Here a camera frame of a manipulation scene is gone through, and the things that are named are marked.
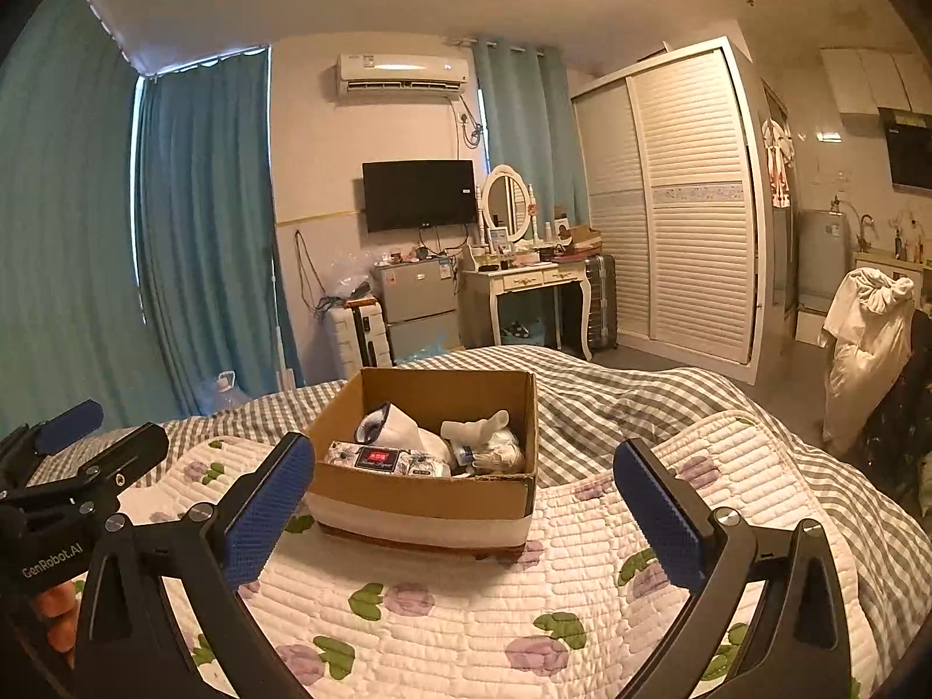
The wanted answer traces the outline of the left hand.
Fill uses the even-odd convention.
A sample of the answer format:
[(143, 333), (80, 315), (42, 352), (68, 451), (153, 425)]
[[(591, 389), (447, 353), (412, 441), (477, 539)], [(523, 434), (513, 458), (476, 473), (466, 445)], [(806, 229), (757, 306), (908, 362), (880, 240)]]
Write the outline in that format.
[(52, 650), (74, 666), (79, 620), (76, 586), (66, 581), (49, 588), (33, 600), (33, 609), (46, 626), (46, 639)]

